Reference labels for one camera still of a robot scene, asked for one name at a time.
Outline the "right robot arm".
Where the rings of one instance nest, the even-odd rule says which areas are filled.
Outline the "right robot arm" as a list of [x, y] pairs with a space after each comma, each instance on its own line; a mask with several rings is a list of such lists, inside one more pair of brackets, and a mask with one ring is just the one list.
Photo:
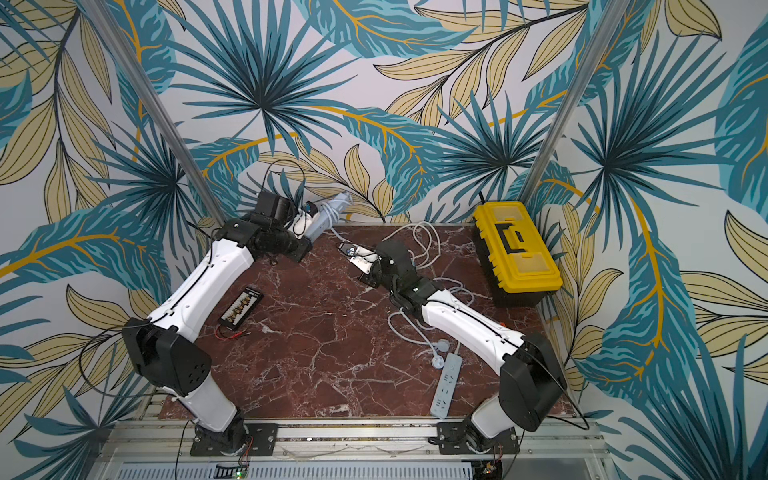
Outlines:
[[343, 247], [360, 280], [383, 287], [408, 320], [418, 319], [457, 340], [499, 377], [499, 391], [476, 407], [465, 440], [495, 438], [512, 427], [536, 431], [566, 392], [567, 382], [550, 341], [511, 330], [480, 314], [447, 287], [417, 271], [404, 244], [390, 239], [375, 249]]

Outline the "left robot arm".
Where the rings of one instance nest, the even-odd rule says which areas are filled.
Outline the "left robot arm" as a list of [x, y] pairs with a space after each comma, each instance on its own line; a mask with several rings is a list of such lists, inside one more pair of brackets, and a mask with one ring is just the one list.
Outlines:
[[196, 344], [214, 307], [255, 260], [284, 255], [300, 261], [311, 248], [304, 232], [318, 208], [261, 192], [254, 210], [228, 220], [181, 286], [146, 319], [130, 319], [122, 338], [135, 372], [174, 395], [203, 429], [234, 428], [237, 408], [210, 373], [211, 357]]

